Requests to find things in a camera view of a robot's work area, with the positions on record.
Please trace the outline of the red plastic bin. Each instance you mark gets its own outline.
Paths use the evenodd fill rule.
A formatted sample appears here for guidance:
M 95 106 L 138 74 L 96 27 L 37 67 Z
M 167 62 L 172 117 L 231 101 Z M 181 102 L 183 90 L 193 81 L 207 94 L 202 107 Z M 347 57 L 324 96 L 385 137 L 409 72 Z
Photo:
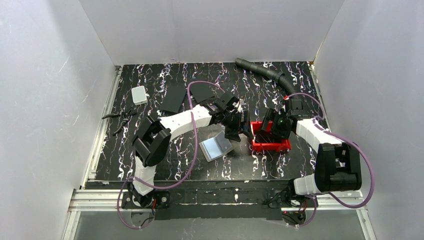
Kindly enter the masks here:
M 251 149 L 257 153 L 259 152 L 288 152 L 292 149 L 291 143 L 288 139 L 276 139 L 272 134 L 272 125 L 270 121 L 267 124 L 266 130 L 262 131 L 261 121 L 251 121 L 250 128 L 253 133 L 253 138 L 249 140 Z

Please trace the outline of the grey leather card holder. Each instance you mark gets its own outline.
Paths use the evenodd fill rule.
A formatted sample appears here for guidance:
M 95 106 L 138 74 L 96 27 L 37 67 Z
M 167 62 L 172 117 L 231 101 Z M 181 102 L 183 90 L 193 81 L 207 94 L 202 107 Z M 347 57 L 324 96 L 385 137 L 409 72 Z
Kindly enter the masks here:
M 200 142 L 199 147 L 207 162 L 211 162 L 225 156 L 234 149 L 232 142 L 225 138 L 224 131 L 221 131 L 214 137 Z

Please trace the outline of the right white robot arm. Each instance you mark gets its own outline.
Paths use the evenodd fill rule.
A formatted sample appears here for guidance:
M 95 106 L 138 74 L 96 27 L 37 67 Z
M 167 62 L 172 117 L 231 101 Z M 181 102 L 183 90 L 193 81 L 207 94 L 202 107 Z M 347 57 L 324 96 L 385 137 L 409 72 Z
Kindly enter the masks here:
M 330 135 L 317 117 L 304 110 L 300 99 L 286 99 L 281 110 L 267 109 L 258 132 L 272 143 L 288 140 L 294 133 L 316 152 L 314 172 L 290 180 L 286 190 L 289 196 L 354 191 L 362 186 L 359 151 Z

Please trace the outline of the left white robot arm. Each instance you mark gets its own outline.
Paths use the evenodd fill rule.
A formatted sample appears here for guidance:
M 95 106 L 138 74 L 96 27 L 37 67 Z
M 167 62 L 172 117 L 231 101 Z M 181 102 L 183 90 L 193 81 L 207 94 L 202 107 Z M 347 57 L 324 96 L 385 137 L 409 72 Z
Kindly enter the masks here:
M 172 116 L 147 116 L 131 141 L 135 160 L 134 176 L 127 185 L 131 200 L 138 207 L 153 206 L 153 191 L 159 189 L 154 185 L 156 166 L 167 155 L 170 142 L 187 132 L 217 124 L 224 126 L 225 139 L 240 142 L 241 134 L 254 137 L 249 112 L 241 109 L 238 98 L 227 93 L 204 99 Z

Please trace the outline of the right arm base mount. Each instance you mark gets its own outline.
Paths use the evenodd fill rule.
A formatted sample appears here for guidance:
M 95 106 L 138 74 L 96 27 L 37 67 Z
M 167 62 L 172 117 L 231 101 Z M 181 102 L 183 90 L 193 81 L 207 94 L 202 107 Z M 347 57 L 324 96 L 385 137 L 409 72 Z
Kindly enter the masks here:
M 268 194 L 262 205 L 271 209 L 293 208 L 294 210 L 282 211 L 282 219 L 287 227 L 300 228 L 312 222 L 318 208 L 315 196 L 296 195 L 289 190 L 276 191 Z

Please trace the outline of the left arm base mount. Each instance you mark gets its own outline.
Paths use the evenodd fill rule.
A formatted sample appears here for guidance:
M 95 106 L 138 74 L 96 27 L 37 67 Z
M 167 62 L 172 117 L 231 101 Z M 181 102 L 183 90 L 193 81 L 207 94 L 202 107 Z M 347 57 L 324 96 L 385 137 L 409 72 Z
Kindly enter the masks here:
M 124 192 L 120 207 L 122 209 L 167 209 L 171 196 L 168 191 L 151 191 L 145 196 L 136 192 Z

